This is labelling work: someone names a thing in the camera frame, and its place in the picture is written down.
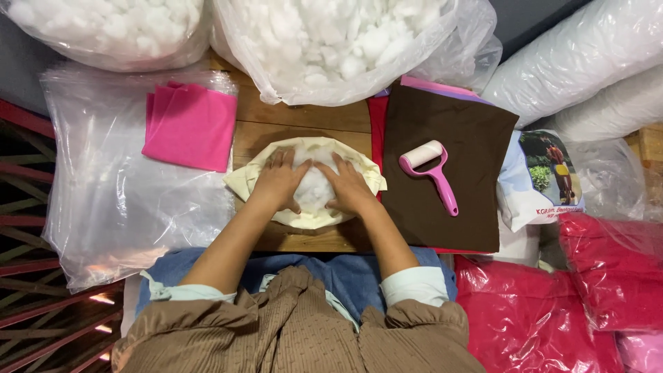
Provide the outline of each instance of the cream pillowcase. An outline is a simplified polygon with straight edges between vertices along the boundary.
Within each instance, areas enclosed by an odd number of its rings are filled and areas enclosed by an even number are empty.
[[[364,154],[352,149],[346,144],[330,139],[328,137],[295,137],[282,141],[276,141],[267,145],[254,159],[246,166],[233,171],[226,175],[223,180],[225,183],[237,193],[239,198],[246,201],[253,191],[255,182],[260,176],[267,159],[278,149],[282,147],[303,147],[307,151],[315,151],[321,147],[325,147],[335,151],[343,159],[351,161],[355,165],[355,169],[361,172],[366,180],[366,184],[371,189],[373,194],[377,194],[379,190],[387,189],[387,181],[380,174],[380,168],[373,161],[368,159]],[[324,226],[331,226],[339,224],[352,218],[350,215],[343,214],[336,210],[328,210],[320,208],[316,211],[304,211],[297,215],[290,210],[277,212],[272,220],[300,229],[318,229]]]

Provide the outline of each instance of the hand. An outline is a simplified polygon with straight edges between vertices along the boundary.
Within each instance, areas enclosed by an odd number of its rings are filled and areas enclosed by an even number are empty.
[[[344,161],[336,153],[332,153],[331,157],[338,167],[338,175],[331,167],[323,163],[313,163],[327,177],[336,193],[336,199],[327,202],[327,208],[357,215],[365,208],[379,203],[369,186],[366,185],[364,177],[355,170],[350,161]]]
[[[276,211],[289,208],[295,214],[301,213],[302,209],[293,198],[294,191],[313,161],[308,159],[296,170],[292,170],[293,159],[294,149],[276,151],[274,161],[268,162],[260,173],[249,200],[258,200],[261,204],[274,204],[278,209]]]

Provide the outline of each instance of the blue jeans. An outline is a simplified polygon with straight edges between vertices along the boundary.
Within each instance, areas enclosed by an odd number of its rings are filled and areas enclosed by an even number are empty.
[[[419,260],[420,265],[442,269],[449,298],[455,301],[458,294],[455,273],[440,261],[432,249],[412,246],[410,249]],[[170,252],[159,258],[147,272],[155,281],[161,282],[165,286],[176,286],[204,250],[205,248],[191,248]],[[387,309],[379,288],[381,278],[375,255],[346,254],[328,261],[300,254],[282,254],[250,259],[239,283],[249,293],[257,293],[264,275],[276,274],[290,265],[305,265],[313,277],[321,279],[325,288],[343,303],[356,321],[360,320],[361,313],[368,305],[372,305],[382,312]],[[144,278],[136,305],[136,317],[150,302],[148,285],[147,279]]]

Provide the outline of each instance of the white stuffing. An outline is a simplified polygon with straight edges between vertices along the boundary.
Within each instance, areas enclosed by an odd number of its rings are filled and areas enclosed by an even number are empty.
[[[303,145],[295,146],[294,161],[292,162],[292,169],[296,169],[307,159],[321,162],[338,174],[338,167],[334,163],[332,157],[332,150],[328,147],[317,147],[315,149],[307,150]],[[355,169],[361,172],[361,167],[356,162],[352,162]],[[333,192],[332,185],[327,180],[325,175],[316,167],[311,166],[302,182],[294,192],[294,199],[299,204],[302,212],[309,212],[315,214],[318,210],[325,208],[327,202],[334,199],[336,194]]]
[[[194,32],[202,7],[203,0],[13,0],[7,14],[61,46],[160,58]]]
[[[315,89],[396,60],[447,0],[231,0],[274,87]]]

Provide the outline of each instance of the brown blouse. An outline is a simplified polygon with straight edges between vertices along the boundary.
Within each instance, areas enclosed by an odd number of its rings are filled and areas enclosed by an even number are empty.
[[[467,315],[454,302],[368,307],[357,334],[305,267],[288,267],[264,293],[225,301],[148,305],[113,349],[113,371],[463,372],[485,370],[467,351]]]

